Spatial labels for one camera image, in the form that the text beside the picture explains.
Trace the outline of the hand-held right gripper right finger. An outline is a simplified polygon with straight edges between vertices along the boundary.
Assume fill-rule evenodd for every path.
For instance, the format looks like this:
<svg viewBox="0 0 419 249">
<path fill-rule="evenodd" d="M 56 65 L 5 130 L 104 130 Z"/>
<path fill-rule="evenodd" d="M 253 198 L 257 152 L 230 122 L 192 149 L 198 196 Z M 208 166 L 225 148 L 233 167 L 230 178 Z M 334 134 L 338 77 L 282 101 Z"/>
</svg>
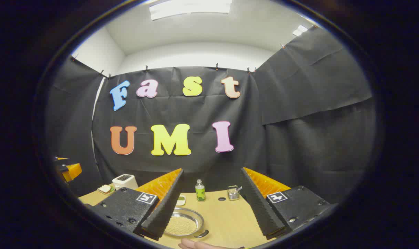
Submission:
<svg viewBox="0 0 419 249">
<path fill-rule="evenodd" d="M 241 193 L 268 240 L 307 225 L 334 206 L 305 186 L 291 188 L 246 167 L 240 180 Z"/>
</svg>

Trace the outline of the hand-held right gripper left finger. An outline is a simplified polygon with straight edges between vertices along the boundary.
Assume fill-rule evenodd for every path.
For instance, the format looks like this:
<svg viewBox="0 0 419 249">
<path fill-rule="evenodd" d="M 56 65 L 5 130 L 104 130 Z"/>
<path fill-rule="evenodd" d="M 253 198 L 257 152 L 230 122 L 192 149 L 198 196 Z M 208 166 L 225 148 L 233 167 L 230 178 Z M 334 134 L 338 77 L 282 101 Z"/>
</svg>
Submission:
<svg viewBox="0 0 419 249">
<path fill-rule="evenodd" d="M 133 190 L 121 187 L 92 206 L 92 211 L 127 233 L 159 240 L 181 194 L 184 171 L 179 168 Z"/>
</svg>

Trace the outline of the stainless steel pot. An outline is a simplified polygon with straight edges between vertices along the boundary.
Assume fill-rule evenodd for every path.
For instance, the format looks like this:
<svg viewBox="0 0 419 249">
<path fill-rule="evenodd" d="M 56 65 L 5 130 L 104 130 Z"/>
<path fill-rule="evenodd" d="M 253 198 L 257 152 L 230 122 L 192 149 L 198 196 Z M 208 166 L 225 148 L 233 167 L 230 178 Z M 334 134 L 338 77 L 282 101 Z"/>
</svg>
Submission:
<svg viewBox="0 0 419 249">
<path fill-rule="evenodd" d="M 183 208 L 183 207 L 176 207 L 171 215 L 172 216 L 185 216 L 186 218 L 192 219 L 197 223 L 197 231 L 191 235 L 194 238 L 203 238 L 209 235 L 209 230 L 205 228 L 204 224 L 204 217 L 198 213 L 197 211 Z"/>
</svg>

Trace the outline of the large pile of soybeans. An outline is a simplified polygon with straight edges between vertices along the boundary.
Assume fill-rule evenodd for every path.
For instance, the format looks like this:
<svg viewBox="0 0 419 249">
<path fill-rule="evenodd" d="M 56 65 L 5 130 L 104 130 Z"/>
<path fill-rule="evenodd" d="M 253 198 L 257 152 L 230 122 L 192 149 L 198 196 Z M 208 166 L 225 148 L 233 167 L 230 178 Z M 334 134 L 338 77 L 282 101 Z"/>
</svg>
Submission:
<svg viewBox="0 0 419 249">
<path fill-rule="evenodd" d="M 185 216 L 172 216 L 164 233 L 171 236 L 187 236 L 197 231 L 197 223 Z"/>
</svg>

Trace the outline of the green label drink bottle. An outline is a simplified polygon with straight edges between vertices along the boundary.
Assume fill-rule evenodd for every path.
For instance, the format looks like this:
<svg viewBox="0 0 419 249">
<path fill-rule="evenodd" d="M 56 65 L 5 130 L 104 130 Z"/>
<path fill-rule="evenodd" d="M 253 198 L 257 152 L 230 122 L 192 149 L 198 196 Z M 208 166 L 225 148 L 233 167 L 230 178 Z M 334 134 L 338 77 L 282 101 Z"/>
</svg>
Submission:
<svg viewBox="0 0 419 249">
<path fill-rule="evenodd" d="M 195 185 L 195 192 L 196 192 L 196 196 L 197 196 L 197 200 L 199 202 L 203 202 L 206 200 L 206 196 L 205 196 L 205 186 L 202 183 L 201 179 L 197 180 L 197 183 Z"/>
</svg>

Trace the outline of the white toaster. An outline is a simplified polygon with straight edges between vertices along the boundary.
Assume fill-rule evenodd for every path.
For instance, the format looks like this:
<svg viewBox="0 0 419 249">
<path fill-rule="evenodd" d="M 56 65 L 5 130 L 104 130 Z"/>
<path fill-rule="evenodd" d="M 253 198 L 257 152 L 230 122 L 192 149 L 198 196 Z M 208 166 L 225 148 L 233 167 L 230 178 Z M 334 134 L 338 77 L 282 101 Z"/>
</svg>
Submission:
<svg viewBox="0 0 419 249">
<path fill-rule="evenodd" d="M 135 176 L 130 174 L 122 174 L 114 178 L 112 183 L 116 191 L 121 188 L 129 188 L 135 190 L 139 187 Z"/>
</svg>

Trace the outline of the black backdrop cloth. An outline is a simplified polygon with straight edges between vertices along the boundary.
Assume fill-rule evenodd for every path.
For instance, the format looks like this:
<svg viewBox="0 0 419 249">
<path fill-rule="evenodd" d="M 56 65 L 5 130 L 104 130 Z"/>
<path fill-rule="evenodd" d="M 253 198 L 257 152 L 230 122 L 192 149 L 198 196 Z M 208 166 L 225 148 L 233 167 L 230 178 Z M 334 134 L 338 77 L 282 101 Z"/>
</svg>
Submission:
<svg viewBox="0 0 419 249">
<path fill-rule="evenodd" d="M 312 27 L 254 73 L 170 67 L 104 79 L 65 62 L 49 90 L 50 157 L 82 167 L 82 196 L 122 174 L 145 184 L 178 168 L 184 192 L 239 183 L 243 167 L 340 202 L 370 162 L 378 116 L 349 50 Z"/>
</svg>

